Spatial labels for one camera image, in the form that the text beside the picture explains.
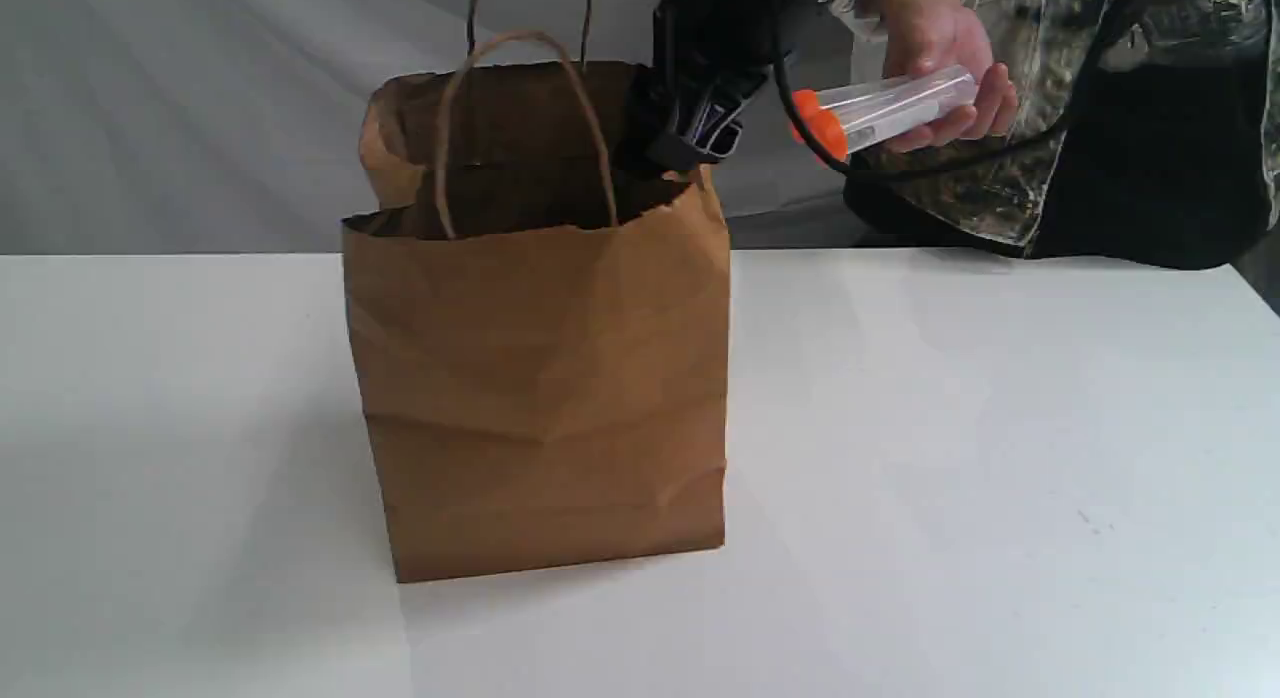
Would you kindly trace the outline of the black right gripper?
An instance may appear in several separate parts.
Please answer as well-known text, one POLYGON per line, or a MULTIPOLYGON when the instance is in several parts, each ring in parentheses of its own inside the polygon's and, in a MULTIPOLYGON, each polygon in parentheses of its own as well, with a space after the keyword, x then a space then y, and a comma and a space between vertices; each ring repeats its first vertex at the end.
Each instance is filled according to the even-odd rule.
POLYGON ((626 170, 687 173, 727 159, 744 109, 833 0, 659 0, 652 65, 626 105, 626 170))

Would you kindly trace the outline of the person's hand holding tube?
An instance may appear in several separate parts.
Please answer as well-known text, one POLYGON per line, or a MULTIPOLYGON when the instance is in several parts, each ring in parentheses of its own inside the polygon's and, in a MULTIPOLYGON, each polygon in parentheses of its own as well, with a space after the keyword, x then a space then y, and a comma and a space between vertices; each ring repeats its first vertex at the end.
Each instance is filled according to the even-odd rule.
POLYGON ((884 143, 906 154, 965 140, 1005 134, 1018 114, 1018 96, 1009 68, 996 63, 986 27, 963 0, 869 0, 884 28, 886 77, 928 77, 947 67, 964 67, 975 79, 973 105, 884 143))

